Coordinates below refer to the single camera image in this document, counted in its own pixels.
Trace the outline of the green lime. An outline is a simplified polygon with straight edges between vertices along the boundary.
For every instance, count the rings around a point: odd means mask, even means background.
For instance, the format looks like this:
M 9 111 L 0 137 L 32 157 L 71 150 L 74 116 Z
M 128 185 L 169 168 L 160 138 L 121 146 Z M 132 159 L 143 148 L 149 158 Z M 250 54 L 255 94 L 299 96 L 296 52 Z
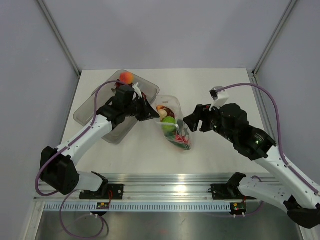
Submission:
M 161 128 L 164 133 L 171 133 L 176 131 L 176 119 L 170 116 L 162 119 Z

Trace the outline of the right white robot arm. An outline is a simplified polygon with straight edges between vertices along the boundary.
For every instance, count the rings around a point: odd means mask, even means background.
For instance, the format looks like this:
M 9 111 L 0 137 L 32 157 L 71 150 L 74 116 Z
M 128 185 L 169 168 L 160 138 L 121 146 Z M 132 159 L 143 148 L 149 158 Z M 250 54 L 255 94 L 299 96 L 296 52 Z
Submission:
M 283 210 L 303 228 L 312 229 L 320 224 L 320 187 L 310 178 L 302 180 L 302 172 L 281 156 L 276 141 L 262 129 L 251 126 L 247 113 L 237 104 L 220 108 L 199 104 L 183 120 L 192 132 L 219 134 L 240 155 L 263 167 L 282 185 L 272 186 L 236 172 L 222 187 L 223 199 L 254 198 Z

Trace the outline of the red orange meat slab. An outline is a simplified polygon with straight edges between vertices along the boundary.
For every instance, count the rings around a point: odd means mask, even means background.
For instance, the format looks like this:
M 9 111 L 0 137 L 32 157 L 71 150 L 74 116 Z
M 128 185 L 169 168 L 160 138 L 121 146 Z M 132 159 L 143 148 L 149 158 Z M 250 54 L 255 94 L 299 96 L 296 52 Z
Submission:
M 157 112 L 158 112 L 159 110 L 161 110 L 161 109 L 166 110 L 166 112 L 167 112 L 167 117 L 175 118 L 175 114 L 174 114 L 174 112 L 173 112 L 170 108 L 168 108 L 168 107 L 166 107 L 166 106 L 164 106 L 164 105 L 157 105 L 157 106 L 156 106 Z

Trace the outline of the red chili pepper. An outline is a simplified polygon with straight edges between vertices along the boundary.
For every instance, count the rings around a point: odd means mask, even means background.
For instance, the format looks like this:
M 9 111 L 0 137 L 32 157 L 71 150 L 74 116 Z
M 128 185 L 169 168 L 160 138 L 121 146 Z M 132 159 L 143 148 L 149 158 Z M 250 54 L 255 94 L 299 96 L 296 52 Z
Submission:
M 175 143 L 181 146 L 182 148 L 187 148 L 191 145 L 191 139 L 188 135 L 176 135 L 175 136 Z

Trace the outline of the clear zip top bag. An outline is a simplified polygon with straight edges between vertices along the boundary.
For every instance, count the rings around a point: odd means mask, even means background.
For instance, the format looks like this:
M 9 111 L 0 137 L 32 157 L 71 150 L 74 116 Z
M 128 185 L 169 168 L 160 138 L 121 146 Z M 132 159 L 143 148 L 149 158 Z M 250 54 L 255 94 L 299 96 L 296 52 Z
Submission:
M 191 150 L 191 131 L 184 122 L 179 100 L 172 95 L 158 95 L 154 106 L 159 115 L 155 123 L 161 129 L 165 139 L 181 150 Z

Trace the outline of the green cucumber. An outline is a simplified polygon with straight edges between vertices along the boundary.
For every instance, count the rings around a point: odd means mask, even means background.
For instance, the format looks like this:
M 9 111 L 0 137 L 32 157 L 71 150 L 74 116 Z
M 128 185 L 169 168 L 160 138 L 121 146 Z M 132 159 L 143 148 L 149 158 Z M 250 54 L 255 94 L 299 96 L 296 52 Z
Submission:
M 182 150 L 190 150 L 192 147 L 192 141 L 191 137 L 189 135 L 180 135 L 180 134 L 174 134 L 174 135 L 168 135 L 166 136 L 166 139 L 173 144 L 174 146 L 182 149 Z

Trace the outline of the white garlic clove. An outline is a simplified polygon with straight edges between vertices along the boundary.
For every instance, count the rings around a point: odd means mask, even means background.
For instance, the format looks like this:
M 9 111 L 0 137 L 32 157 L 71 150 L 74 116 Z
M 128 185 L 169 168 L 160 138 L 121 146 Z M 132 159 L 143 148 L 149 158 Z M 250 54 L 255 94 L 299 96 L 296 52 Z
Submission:
M 159 114 L 159 118 L 160 118 L 161 121 L 162 121 L 162 119 L 164 119 L 164 118 L 166 118 L 168 116 L 167 111 L 164 110 L 164 109 L 160 109 L 158 111 L 158 114 Z

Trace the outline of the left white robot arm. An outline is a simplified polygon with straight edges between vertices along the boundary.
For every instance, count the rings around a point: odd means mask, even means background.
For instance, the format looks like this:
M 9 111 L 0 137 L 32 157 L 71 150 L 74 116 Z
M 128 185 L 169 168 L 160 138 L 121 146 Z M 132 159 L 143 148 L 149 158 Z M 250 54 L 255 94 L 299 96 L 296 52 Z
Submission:
M 47 146 L 42 150 L 35 178 L 36 192 L 46 196 L 39 188 L 39 181 L 43 181 L 55 193 L 90 192 L 95 198 L 103 199 L 108 194 L 109 181 L 96 172 L 78 172 L 76 165 L 98 140 L 131 117 L 144 122 L 159 118 L 159 114 L 138 87 L 123 85 L 103 106 L 94 108 L 92 119 L 74 137 L 55 148 Z

